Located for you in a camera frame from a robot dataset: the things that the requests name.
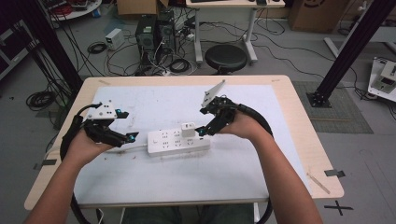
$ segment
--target cardboard box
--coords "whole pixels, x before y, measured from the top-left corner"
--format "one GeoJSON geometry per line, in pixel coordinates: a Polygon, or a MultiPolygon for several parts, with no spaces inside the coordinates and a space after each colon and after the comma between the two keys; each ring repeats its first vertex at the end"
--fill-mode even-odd
{"type": "Polygon", "coordinates": [[[290,29],[331,33],[348,4],[349,0],[295,0],[289,14],[290,29]]]}
{"type": "Polygon", "coordinates": [[[158,14],[169,0],[118,0],[119,15],[158,14]]]}
{"type": "Polygon", "coordinates": [[[262,12],[259,10],[256,17],[268,19],[286,19],[290,14],[291,7],[265,8],[262,12]]]}

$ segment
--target hand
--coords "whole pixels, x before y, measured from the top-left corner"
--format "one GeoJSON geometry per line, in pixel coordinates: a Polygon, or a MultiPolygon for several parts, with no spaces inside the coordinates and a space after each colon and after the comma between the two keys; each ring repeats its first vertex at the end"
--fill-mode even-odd
{"type": "Polygon", "coordinates": [[[235,134],[250,141],[264,133],[269,134],[259,122],[240,111],[236,111],[233,122],[221,129],[219,133],[235,134]]]}
{"type": "Polygon", "coordinates": [[[82,168],[90,163],[99,154],[113,148],[108,144],[97,144],[87,136],[84,130],[78,132],[70,143],[64,161],[73,162],[77,167],[82,168]]]}

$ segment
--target black tape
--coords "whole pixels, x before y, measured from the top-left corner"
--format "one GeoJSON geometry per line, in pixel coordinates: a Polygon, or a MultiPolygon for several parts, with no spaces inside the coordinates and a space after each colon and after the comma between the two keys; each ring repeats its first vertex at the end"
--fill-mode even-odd
{"type": "Polygon", "coordinates": [[[344,215],[344,214],[343,214],[343,211],[342,211],[343,209],[345,209],[345,210],[353,210],[352,207],[340,206],[340,203],[339,203],[337,200],[335,200],[335,204],[336,204],[336,206],[333,206],[333,205],[324,205],[324,208],[337,209],[338,212],[340,213],[340,216],[343,216],[343,215],[344,215]]]}
{"type": "Polygon", "coordinates": [[[344,171],[337,171],[337,170],[328,170],[328,171],[324,171],[324,173],[326,174],[326,176],[336,175],[338,178],[346,176],[344,171]]]}
{"type": "Polygon", "coordinates": [[[55,165],[57,160],[44,160],[41,163],[41,166],[45,166],[45,165],[55,165]]]}

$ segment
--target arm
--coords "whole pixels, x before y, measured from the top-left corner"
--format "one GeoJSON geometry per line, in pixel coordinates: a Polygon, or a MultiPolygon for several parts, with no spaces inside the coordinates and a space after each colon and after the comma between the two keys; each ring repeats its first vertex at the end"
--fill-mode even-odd
{"type": "Polygon", "coordinates": [[[221,133],[248,139],[257,150],[278,223],[322,223],[308,190],[274,138],[253,118],[237,112],[221,133]]]}
{"type": "Polygon", "coordinates": [[[24,223],[65,223],[79,171],[112,146],[94,143],[80,131],[24,223]]]}

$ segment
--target white power strip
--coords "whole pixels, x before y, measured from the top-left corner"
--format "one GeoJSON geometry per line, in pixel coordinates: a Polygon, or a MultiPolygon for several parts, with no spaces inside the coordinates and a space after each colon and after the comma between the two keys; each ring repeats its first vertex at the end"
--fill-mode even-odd
{"type": "Polygon", "coordinates": [[[151,157],[209,150],[209,136],[195,133],[194,123],[184,123],[178,129],[148,133],[148,154],[151,157]]]}

